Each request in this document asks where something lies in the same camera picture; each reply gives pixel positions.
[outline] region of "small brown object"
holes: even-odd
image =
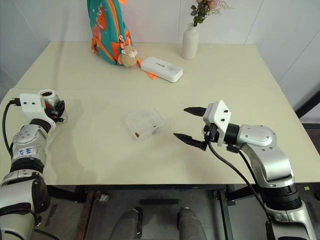
[[[134,47],[127,45],[121,52],[118,57],[119,64],[123,64],[125,67],[131,67],[137,63],[139,55]]]

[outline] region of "backpack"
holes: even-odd
[[[87,0],[92,31],[91,50],[114,65],[119,55],[132,44],[130,32],[122,18],[118,0]]]

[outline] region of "wall tile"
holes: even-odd
[[[0,1],[0,66],[13,82],[23,76],[46,45],[47,42],[34,33],[13,0]]]
[[[16,0],[36,34],[51,41],[91,41],[86,0]]]
[[[279,81],[320,30],[319,0],[264,0],[247,44]]]
[[[0,102],[17,81],[15,81],[3,68],[0,68]]]
[[[228,0],[234,8],[222,11],[222,15],[209,16],[199,24],[200,43],[244,44],[255,20],[262,0]],[[195,0],[180,1],[178,40],[182,42],[187,24],[192,22],[191,5]]]
[[[180,0],[128,0],[123,19],[134,42],[176,43]]]
[[[306,115],[300,118],[302,123],[306,124],[318,124],[320,123],[320,103],[311,109]]]
[[[294,109],[320,90],[320,33],[285,74],[279,85]]]

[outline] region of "grout line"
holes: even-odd
[[[19,81],[19,80],[16,80],[12,75],[11,75],[11,73],[2,65],[1,67],[1,70],[12,80],[12,81],[14,81],[15,82],[15,84],[17,84],[17,82]]]
[[[249,38],[249,35],[250,35],[250,33],[251,33],[252,28],[254,27],[254,24],[255,24],[255,22],[256,22],[256,19],[257,19],[258,15],[259,15],[259,12],[260,12],[260,10],[261,10],[261,7],[262,7],[262,4],[263,4],[263,3],[264,3],[264,0],[261,1],[260,7],[259,7],[258,11],[256,12],[256,15],[255,15],[255,17],[254,17],[254,20],[253,20],[253,22],[252,22],[252,25],[251,25],[251,27],[250,27],[250,30],[249,30],[249,32],[248,32],[248,35],[247,35],[246,38],[245,38],[245,41],[244,41],[243,45],[246,45],[246,43],[247,43],[247,40],[248,40],[248,38]]]
[[[180,25],[180,10],[181,10],[181,1],[179,1],[179,13],[178,13],[178,26],[176,29],[176,44],[179,42],[179,25]]]
[[[40,41],[42,41],[43,39],[41,39],[38,34],[36,33],[36,31],[34,30],[34,28],[31,26],[29,20],[27,19],[27,17],[25,16],[24,12],[21,10],[20,6],[18,5],[18,3],[16,2],[16,0],[13,0],[13,2],[15,3],[15,5],[17,6],[17,8],[19,9],[20,13],[22,14],[22,16],[24,17],[25,21],[27,22],[27,24],[29,25],[29,27],[31,28],[31,30],[33,31],[33,34],[36,36],[36,38]]]
[[[294,64],[298,61],[298,59],[300,58],[300,56],[304,53],[304,51],[309,47],[309,45],[311,44],[311,42],[315,39],[315,37],[320,33],[320,31],[318,31],[312,38],[311,40],[308,42],[308,44],[304,47],[304,49],[300,52],[300,54],[298,55],[298,57],[293,61],[293,63],[291,64],[291,66],[285,71],[285,73],[282,75],[282,77],[280,78],[280,80],[278,81],[278,84],[281,82],[281,80],[285,77],[285,75],[290,71],[290,69],[294,66]]]

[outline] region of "pink flower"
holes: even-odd
[[[209,0],[207,1],[210,10],[218,8],[218,0]]]

